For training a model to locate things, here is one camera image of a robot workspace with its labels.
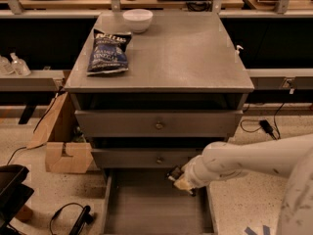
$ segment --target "drawer front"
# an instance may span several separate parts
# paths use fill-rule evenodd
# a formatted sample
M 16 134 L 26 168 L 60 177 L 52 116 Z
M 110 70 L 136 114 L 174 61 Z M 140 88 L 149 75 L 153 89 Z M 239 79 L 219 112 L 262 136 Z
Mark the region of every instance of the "drawer front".
M 242 111 L 76 111 L 86 137 L 230 137 Z
M 172 168 L 186 164 L 201 152 L 197 149 L 94 149 L 92 156 L 99 168 Z

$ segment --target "white robotic arm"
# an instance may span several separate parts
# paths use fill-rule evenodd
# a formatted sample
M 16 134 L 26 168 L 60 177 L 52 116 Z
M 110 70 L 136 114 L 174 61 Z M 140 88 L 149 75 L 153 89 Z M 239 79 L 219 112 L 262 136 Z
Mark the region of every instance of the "white robotic arm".
M 182 170 L 174 185 L 188 191 L 236 177 L 243 170 L 286 177 L 277 235 L 312 235 L 313 134 L 243 146 L 211 143 Z

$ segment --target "drawer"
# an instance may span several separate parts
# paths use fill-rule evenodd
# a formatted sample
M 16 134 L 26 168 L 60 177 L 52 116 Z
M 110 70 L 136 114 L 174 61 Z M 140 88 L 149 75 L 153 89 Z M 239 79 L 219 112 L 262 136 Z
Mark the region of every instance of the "drawer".
M 92 156 L 99 168 L 171 168 L 186 164 L 201 152 L 197 149 L 93 149 Z
M 230 137 L 242 111 L 76 111 L 86 137 Z
M 214 234 L 205 188 L 191 197 L 172 187 L 166 169 L 113 169 L 101 234 Z

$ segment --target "cardboard box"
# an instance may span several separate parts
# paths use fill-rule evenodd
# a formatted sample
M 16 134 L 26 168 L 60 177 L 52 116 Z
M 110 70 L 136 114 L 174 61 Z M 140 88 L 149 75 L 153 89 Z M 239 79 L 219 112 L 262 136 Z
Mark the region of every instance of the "cardboard box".
M 27 149 L 46 144 L 45 165 L 49 172 L 85 173 L 93 162 L 92 148 L 89 143 L 71 142 L 75 126 L 74 107 L 65 93 L 51 101 Z

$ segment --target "black chair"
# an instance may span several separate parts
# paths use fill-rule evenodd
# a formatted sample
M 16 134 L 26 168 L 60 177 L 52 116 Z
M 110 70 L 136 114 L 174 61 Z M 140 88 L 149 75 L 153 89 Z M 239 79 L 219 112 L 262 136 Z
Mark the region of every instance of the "black chair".
M 29 170 L 22 165 L 0 166 L 0 234 L 19 234 L 9 223 L 33 194 L 33 189 L 22 184 Z

